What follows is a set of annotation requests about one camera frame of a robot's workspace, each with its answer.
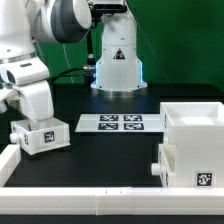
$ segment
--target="green background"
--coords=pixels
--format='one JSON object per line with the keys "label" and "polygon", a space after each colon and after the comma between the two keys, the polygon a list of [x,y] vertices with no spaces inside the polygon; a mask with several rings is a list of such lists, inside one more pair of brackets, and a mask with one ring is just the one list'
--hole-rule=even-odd
{"label": "green background", "polygon": [[[145,36],[160,57],[170,83],[209,83],[224,90],[224,0],[129,0]],[[101,55],[100,25],[93,33]],[[43,44],[51,75],[68,68],[61,44]],[[72,67],[86,64],[86,41],[66,44]],[[138,30],[138,57],[144,80],[166,83],[161,66]],[[70,82],[71,78],[60,82]]]}

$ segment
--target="blue light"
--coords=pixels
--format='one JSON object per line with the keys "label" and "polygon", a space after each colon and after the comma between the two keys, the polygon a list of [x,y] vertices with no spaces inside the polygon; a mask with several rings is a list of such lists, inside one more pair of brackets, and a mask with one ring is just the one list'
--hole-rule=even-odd
{"label": "blue light", "polygon": [[98,80],[98,73],[99,73],[99,69],[98,68],[99,68],[99,62],[96,63],[96,81],[95,81],[96,85],[98,85],[98,81],[99,81]]}
{"label": "blue light", "polygon": [[142,65],[142,62],[140,62],[140,66],[141,66],[141,84],[143,84],[143,65]]}

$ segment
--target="small white box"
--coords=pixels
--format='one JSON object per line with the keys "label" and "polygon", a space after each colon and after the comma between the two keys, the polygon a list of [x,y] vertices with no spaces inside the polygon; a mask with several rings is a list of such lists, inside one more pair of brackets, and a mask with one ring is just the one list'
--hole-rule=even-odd
{"label": "small white box", "polygon": [[13,133],[19,135],[19,144],[30,155],[70,145],[68,124],[52,118],[48,127],[35,131],[29,130],[29,120],[11,122]]}

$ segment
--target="warning label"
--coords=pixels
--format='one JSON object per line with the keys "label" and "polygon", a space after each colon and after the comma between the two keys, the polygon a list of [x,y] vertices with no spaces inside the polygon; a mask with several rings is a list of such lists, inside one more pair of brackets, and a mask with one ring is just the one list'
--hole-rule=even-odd
{"label": "warning label", "polygon": [[118,49],[117,53],[115,54],[114,59],[117,59],[117,60],[125,59],[124,54],[120,48]]}

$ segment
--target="black table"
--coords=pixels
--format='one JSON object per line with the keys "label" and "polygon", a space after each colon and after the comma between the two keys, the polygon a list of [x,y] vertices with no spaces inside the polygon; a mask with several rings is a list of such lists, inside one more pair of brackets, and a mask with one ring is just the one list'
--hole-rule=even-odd
{"label": "black table", "polygon": [[[147,94],[129,99],[93,96],[88,86],[56,84],[55,117],[70,126],[71,146],[29,156],[6,187],[160,187],[151,175],[163,133],[75,133],[81,114],[159,114],[160,102],[224,102],[219,89],[205,84],[149,85]],[[9,109],[0,115],[0,150],[8,144],[10,121],[22,119]],[[0,223],[223,223],[224,216],[0,216]]]}

